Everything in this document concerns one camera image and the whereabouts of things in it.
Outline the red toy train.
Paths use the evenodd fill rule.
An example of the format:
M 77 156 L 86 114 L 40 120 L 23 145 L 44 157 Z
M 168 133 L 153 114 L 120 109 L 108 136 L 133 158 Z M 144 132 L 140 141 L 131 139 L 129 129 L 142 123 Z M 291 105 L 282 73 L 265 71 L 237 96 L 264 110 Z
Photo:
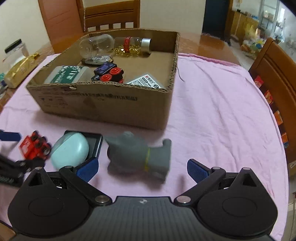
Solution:
M 52 145 L 48 143 L 45 136 L 41 136 L 38 131 L 33 131 L 30 136 L 26 136 L 20 144 L 20 151 L 25 160 L 40 158 L 46 161 L 49 158 Z

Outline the teal earbud case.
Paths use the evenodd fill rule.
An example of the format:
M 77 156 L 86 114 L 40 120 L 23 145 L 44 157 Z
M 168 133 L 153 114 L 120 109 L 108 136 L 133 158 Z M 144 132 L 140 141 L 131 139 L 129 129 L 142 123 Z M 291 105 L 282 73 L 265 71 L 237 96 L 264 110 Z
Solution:
M 56 170 L 65 166 L 76 167 L 86 160 L 88 153 L 89 144 L 86 137 L 78 132 L 69 132 L 53 145 L 50 160 Z

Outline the black device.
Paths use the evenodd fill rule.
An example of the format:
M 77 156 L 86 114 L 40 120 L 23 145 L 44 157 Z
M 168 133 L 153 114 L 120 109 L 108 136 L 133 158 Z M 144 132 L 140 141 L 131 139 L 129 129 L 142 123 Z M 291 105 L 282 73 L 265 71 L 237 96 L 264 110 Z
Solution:
M 77 133 L 77 131 L 66 130 L 64 134 L 72 133 L 72 132 Z M 98 159 L 101 146 L 103 143 L 103 136 L 99 133 L 88 133 L 88 132 L 78 132 L 78 133 L 81 133 L 86 138 L 89 145 L 89 152 L 85 159 L 85 162 L 91 158 Z

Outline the green medical swab box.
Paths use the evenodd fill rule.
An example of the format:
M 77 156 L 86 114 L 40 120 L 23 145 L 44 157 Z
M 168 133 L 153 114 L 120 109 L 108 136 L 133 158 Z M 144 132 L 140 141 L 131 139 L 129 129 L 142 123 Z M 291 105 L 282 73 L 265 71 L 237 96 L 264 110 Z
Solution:
M 90 82 L 93 74 L 93 71 L 86 66 L 57 66 L 46 78 L 44 84 L 71 84 L 77 82 Z

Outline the pink card box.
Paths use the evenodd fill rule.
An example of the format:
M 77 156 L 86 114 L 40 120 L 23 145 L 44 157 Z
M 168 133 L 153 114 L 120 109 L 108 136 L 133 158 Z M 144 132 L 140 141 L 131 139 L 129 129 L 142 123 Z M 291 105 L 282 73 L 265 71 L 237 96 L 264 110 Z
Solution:
M 126 84 L 149 87 L 153 89 L 165 89 L 165 87 L 150 74 L 142 75 L 138 78 L 135 78 L 134 80 L 127 82 Z

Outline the capsule bottle with silver cap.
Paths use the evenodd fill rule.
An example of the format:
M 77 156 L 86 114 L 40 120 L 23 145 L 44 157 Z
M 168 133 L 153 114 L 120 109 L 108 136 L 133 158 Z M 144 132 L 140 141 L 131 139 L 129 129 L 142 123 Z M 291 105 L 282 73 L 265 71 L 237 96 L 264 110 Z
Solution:
M 117 56 L 148 56 L 151 54 L 151 39 L 140 37 L 116 37 L 114 54 Z

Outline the blue black toy train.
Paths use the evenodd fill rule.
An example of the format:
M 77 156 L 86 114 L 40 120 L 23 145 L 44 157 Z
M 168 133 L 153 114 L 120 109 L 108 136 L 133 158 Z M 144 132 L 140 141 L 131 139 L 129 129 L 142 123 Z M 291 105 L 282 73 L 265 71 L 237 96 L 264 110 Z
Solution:
M 94 76 L 91 78 L 91 80 L 123 83 L 123 74 L 124 71 L 116 64 L 106 62 L 94 70 Z

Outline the gold tissue box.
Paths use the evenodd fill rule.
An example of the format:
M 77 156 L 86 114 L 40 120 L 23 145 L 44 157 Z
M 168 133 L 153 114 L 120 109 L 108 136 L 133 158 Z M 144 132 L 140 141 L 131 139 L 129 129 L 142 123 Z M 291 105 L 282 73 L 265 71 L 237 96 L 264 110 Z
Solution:
M 25 78 L 37 67 L 40 53 L 36 52 L 18 61 L 4 76 L 4 81 L 9 88 L 16 89 Z

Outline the clear jar with black lid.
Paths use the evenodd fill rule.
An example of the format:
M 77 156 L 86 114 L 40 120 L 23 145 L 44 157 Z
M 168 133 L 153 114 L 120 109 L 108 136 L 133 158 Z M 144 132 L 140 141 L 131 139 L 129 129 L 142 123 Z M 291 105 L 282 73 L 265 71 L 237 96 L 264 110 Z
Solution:
M 7 74 L 8 71 L 16 65 L 16 63 L 29 56 L 27 47 L 22 39 L 18 39 L 10 44 L 8 47 L 6 47 L 4 52 L 6 54 L 3 60 L 4 74 Z

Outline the pink tablecloth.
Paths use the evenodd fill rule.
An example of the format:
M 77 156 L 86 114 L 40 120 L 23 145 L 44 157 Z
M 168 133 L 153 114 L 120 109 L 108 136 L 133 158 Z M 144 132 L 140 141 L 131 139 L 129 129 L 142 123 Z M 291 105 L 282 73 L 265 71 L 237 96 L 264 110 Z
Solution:
M 99 172 L 91 180 L 97 189 L 117 196 L 170 196 L 195 185 L 187 161 L 228 172 L 251 168 L 273 198 L 278 218 L 271 232 L 281 240 L 288 208 L 285 149 L 272 110 L 248 71 L 224 61 L 193 54 L 178 56 L 171 110 L 164 130 L 154 131 L 44 113 L 24 86 L 1 112 L 1 129 L 22 136 L 37 130 L 54 143 L 66 130 L 117 136 L 130 131 L 150 146 L 169 138 L 171 168 L 164 184 L 146 176 L 112 175 L 107 171 L 108 145 L 102 144 Z

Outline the clear glass dome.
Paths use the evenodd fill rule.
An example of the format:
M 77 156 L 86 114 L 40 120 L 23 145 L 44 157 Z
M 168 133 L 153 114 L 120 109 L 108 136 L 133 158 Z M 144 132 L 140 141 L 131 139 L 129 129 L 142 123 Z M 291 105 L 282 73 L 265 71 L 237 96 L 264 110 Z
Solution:
M 109 34 L 83 39 L 79 44 L 80 55 L 83 59 L 106 55 L 114 48 L 114 38 Z

